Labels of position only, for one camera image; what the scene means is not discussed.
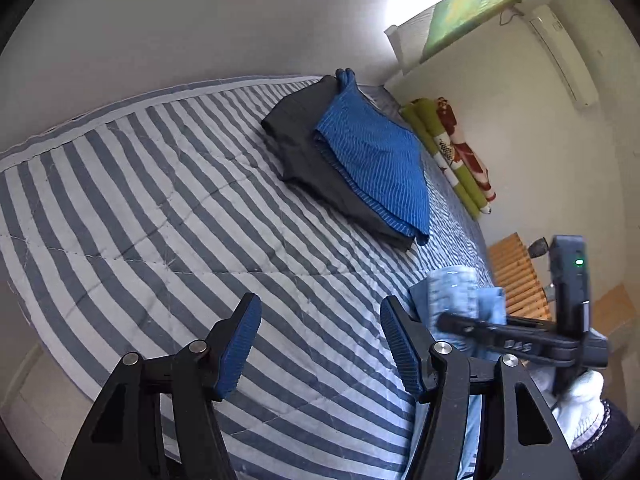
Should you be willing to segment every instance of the blue gripper pad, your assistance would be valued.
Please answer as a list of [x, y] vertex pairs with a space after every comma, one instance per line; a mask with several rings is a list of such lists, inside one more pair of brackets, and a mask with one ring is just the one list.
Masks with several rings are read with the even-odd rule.
[[386, 298], [380, 303], [380, 325], [396, 362], [404, 389], [417, 400], [426, 392], [422, 384], [420, 359]]
[[214, 389], [220, 399], [225, 399], [238, 386], [261, 319], [262, 303], [254, 296], [220, 357], [220, 374]]

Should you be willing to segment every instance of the folded clothing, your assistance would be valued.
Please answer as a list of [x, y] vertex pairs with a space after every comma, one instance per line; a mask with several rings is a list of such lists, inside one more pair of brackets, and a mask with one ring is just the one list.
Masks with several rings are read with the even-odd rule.
[[418, 140], [363, 98], [352, 70], [336, 76], [340, 93], [316, 126], [322, 153], [393, 229], [424, 245], [429, 195]]
[[425, 149], [433, 157], [433, 160], [444, 174], [444, 177], [453, 188], [453, 191], [458, 196], [460, 202], [462, 202], [462, 205], [465, 207], [471, 218], [473, 220], [478, 220], [478, 217], [480, 216], [478, 206], [473, 200], [471, 200], [471, 197], [469, 196], [469, 193], [466, 192], [465, 187], [460, 184], [460, 181], [456, 177], [455, 173], [453, 173], [450, 165], [447, 164], [446, 160], [444, 160], [444, 157], [440, 153], [433, 137], [428, 134], [426, 127], [420, 120], [420, 117], [415, 113], [415, 105], [413, 103], [409, 103], [408, 105], [403, 106], [400, 108], [400, 115], [409, 123], [414, 134], [418, 139], [420, 139], [420, 142], [423, 143]]
[[[480, 348], [473, 340], [446, 332], [436, 327], [443, 312], [471, 317], [490, 323], [506, 323], [504, 291], [498, 287], [478, 288], [476, 270], [471, 267], [453, 266], [428, 272], [427, 277], [409, 289], [414, 307], [422, 323], [436, 341], [447, 341], [468, 356], [497, 361], [499, 354]], [[417, 437], [426, 420], [428, 405], [417, 404], [411, 455], [417, 446]], [[480, 439], [482, 397], [469, 397], [466, 416], [465, 443], [460, 459], [458, 478], [466, 476], [474, 468], [473, 460]]]
[[449, 163], [451, 169], [460, 180], [460, 184], [465, 188], [468, 195], [474, 201], [478, 209], [485, 214], [491, 212], [491, 206], [488, 205], [487, 199], [478, 186], [478, 183], [471, 175], [469, 168], [466, 167], [456, 147], [449, 139], [449, 135], [445, 130], [440, 118], [436, 103], [431, 99], [416, 99], [413, 101], [415, 112], [424, 124], [425, 129], [431, 137], [433, 137], [438, 150]]
[[389, 227], [353, 192], [316, 147], [316, 124], [338, 91], [337, 79], [325, 76], [317, 83], [282, 98], [262, 120], [265, 132], [277, 142], [283, 171], [281, 179], [324, 200], [378, 240], [406, 251], [414, 240]]
[[473, 178], [478, 183], [486, 199], [492, 202], [495, 200], [495, 191], [492, 189], [491, 184], [489, 184], [489, 172], [482, 163], [482, 160], [480, 160], [480, 157], [478, 157], [474, 150], [471, 149], [471, 146], [466, 143], [465, 134], [458, 125], [449, 101], [444, 97], [438, 97], [436, 106], [438, 118], [447, 131], [449, 139], [451, 139], [451, 142], [456, 147], [466, 167], [469, 168], [471, 175], [473, 175]]

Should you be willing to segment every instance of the tiled floor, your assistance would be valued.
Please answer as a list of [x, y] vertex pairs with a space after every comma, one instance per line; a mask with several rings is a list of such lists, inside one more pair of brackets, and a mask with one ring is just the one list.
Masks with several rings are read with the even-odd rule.
[[2, 420], [42, 480], [56, 480], [91, 405], [44, 352]]

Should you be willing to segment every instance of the blue garment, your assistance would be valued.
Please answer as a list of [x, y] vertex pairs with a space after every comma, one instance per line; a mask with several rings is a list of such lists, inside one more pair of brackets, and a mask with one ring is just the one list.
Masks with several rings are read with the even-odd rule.
[[[436, 328], [438, 316], [443, 312], [473, 317], [490, 323], [506, 323], [504, 291], [499, 287], [478, 288], [476, 270], [454, 266], [432, 270], [421, 282], [409, 289], [420, 320], [436, 341], [445, 340], [471, 357], [495, 361], [500, 357], [479, 347], [473, 340], [441, 332]], [[410, 460], [429, 410], [428, 404], [416, 404], [414, 436], [411, 440]], [[480, 439], [482, 396], [469, 397], [466, 416], [465, 443], [460, 459], [458, 478], [473, 471]]]
[[351, 189], [393, 229], [424, 245], [429, 237], [429, 195], [417, 137], [380, 114], [360, 94], [352, 70], [338, 70], [340, 93], [316, 126], [319, 147]]

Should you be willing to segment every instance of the black sleeve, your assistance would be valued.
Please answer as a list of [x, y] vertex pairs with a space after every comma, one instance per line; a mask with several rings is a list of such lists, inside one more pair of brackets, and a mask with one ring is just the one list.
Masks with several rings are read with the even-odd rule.
[[604, 417], [598, 431], [572, 450], [582, 480], [640, 478], [640, 439], [622, 413], [609, 400], [602, 401]]

